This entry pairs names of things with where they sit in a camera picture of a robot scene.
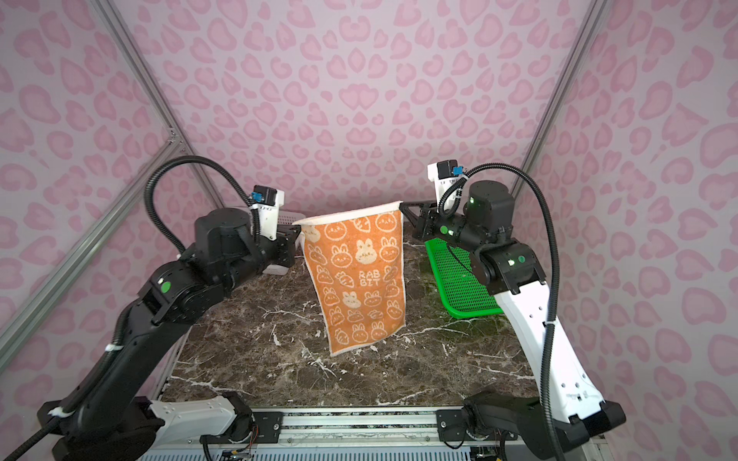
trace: zip tie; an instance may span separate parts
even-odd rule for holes
[[[64,409],[60,406],[57,406],[56,408],[49,410],[49,415],[56,416],[56,417],[70,417],[74,414],[74,411],[71,411],[69,413],[65,413]]]

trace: orange towel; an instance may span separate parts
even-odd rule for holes
[[[303,229],[332,356],[405,326],[400,203],[295,222]]]

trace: pink wall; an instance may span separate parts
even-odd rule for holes
[[[439,159],[519,164],[588,4],[117,2],[200,153],[309,215],[431,198]]]
[[[186,167],[164,176],[155,201],[162,220],[185,245],[194,239],[194,220],[211,210]],[[118,313],[136,298],[151,272],[176,253],[151,224],[143,205],[136,205],[0,376],[0,457],[38,430],[35,413],[44,401],[66,397],[86,375],[110,342]],[[140,395],[154,390],[161,372],[146,381]],[[47,437],[28,459],[52,459],[49,450],[56,439]]]
[[[616,459],[738,459],[738,4],[618,0],[535,179]],[[537,204],[516,235],[548,260]]]
[[[0,331],[163,144],[84,0],[0,6]]]

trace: brown marble surface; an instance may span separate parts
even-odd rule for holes
[[[406,235],[407,326],[330,357],[305,261],[239,288],[193,326],[162,400],[241,392],[249,405],[458,405],[482,389],[537,395],[504,316],[455,320],[441,304],[425,247]]]

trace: white plastic basket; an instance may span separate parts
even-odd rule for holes
[[[241,208],[248,210],[246,207],[234,207],[234,208]],[[298,213],[295,211],[286,211],[284,209],[279,210],[279,217],[277,218],[277,224],[292,224],[298,219],[304,219],[305,215],[303,213]],[[270,264],[264,269],[264,274],[269,275],[285,275],[287,274],[287,271],[289,269],[284,266],[277,266],[276,264]]]

